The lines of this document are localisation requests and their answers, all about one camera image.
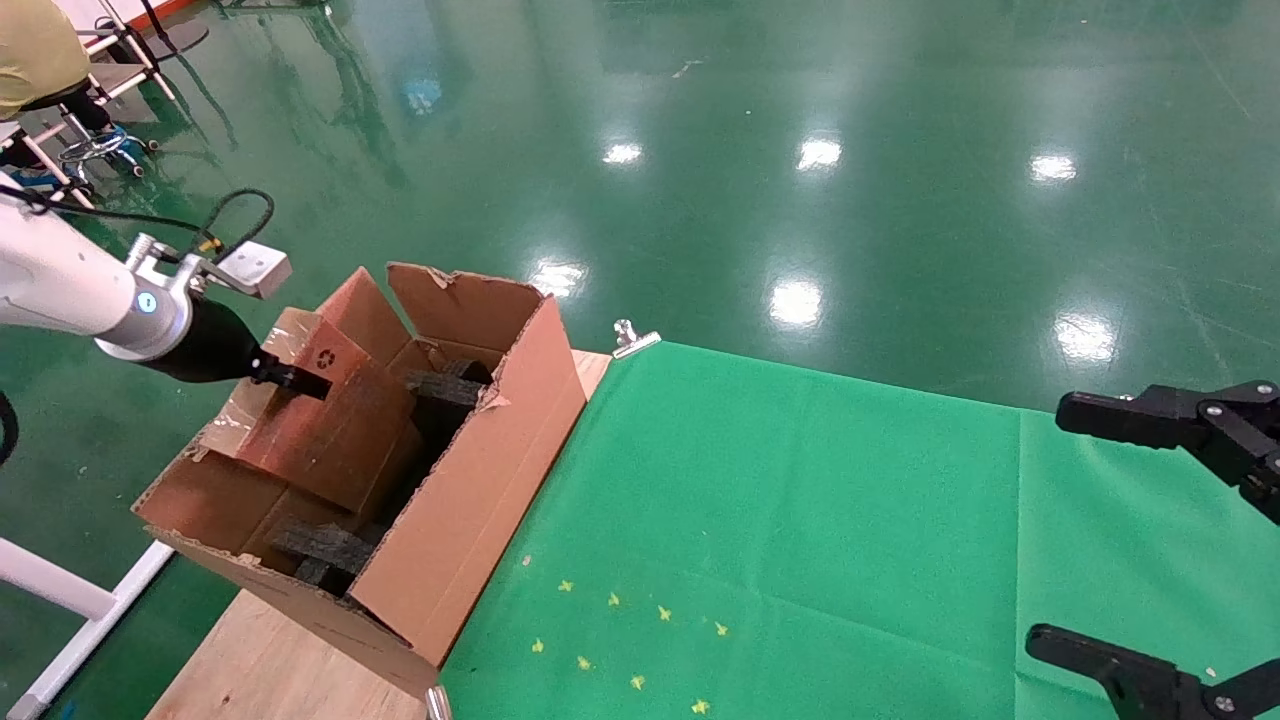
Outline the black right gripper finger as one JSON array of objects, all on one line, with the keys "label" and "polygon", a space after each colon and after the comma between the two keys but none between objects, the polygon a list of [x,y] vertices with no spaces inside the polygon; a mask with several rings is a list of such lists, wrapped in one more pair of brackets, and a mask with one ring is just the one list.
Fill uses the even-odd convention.
[{"label": "black right gripper finger", "polygon": [[1135,396],[1070,392],[1060,398],[1055,421],[1073,434],[1181,448],[1279,521],[1279,389],[1272,382],[1208,392],[1149,386]]},{"label": "black right gripper finger", "polygon": [[1097,682],[1119,719],[1257,719],[1279,706],[1279,660],[1207,684],[1178,665],[1061,626],[1033,626],[1025,651]]}]

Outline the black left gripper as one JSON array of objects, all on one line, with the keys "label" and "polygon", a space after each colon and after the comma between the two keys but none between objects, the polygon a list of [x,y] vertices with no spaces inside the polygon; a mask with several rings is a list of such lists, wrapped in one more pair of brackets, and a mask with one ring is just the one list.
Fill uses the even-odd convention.
[{"label": "black left gripper", "polygon": [[140,365],[186,383],[248,378],[321,401],[332,388],[332,382],[324,377],[278,357],[266,357],[241,318],[209,299],[192,301],[189,327],[174,348]]}]

